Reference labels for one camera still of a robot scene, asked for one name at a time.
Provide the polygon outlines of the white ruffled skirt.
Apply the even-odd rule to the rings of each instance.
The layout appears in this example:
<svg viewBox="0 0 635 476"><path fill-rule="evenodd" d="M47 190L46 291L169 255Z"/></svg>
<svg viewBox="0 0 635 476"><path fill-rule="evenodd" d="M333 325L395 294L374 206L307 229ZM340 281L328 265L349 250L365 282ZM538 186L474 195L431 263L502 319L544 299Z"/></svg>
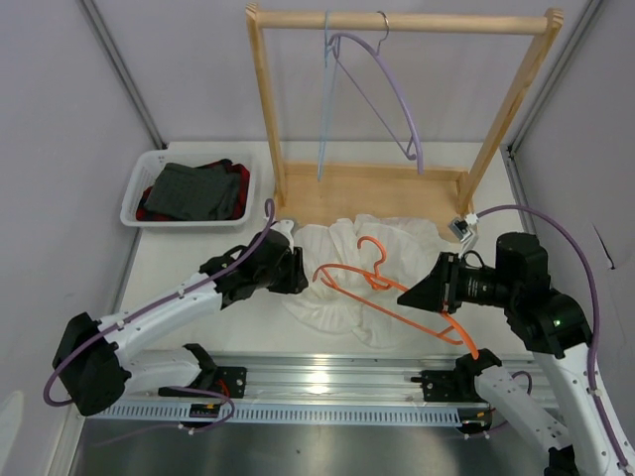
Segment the white ruffled skirt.
<svg viewBox="0 0 635 476"><path fill-rule="evenodd" d="M374 290L359 274L331 269L330 275L347 293L353 294L350 297L327 287L320 278L313 278L317 268L324 264L348 265L372 272L381 259L381 251L371 242L359 243L364 236L376 239L386 250L380 274L406 288L430 273L440 252L454 249L440 236L433 222L421 218L380 219L359 214L353 220L339 219L330 226L307 225L295 233L295 244L303 248L309 286L299 295L283 297L285 309L314 330L355 337L371 348L394 349L417 337L433 345L441 344L440 339L429 333L357 300L366 298L434 332L447 328L447 322L436 313L398 305L400 290Z"/></svg>

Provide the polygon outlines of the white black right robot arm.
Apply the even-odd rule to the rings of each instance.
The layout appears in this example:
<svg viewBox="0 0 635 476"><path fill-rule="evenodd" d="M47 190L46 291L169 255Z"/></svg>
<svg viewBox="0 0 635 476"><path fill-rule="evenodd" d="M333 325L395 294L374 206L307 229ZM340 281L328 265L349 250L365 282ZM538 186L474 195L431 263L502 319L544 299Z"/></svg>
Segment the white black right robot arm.
<svg viewBox="0 0 635 476"><path fill-rule="evenodd" d="M492 267L471 267L460 255L443 252L397 302L445 314L465 302L502 309L547 378L563 419L553 418L522 391L488 349L456 359L452 385L461 400L481 400L500 412L543 457L547 475L633 474L634 446L590 364L588 321L575 299L552 286L548 253L536 236L501 235Z"/></svg>

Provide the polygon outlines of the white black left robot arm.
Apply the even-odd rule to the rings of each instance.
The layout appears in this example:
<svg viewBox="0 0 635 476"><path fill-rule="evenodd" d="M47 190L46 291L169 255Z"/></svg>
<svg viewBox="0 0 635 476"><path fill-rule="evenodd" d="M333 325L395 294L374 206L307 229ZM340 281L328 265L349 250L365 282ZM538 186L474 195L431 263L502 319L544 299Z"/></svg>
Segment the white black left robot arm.
<svg viewBox="0 0 635 476"><path fill-rule="evenodd" d="M294 243L293 224L276 222L201 265L174 290L132 311L93 319L73 317L53 360L50 380L60 381L68 402L84 417L97 415L121 397L158 391L165 397L202 397L219 389L219 370L197 343L172 351L150 345L171 332L210 317L255 292L297 295L308 285L303 250Z"/></svg>

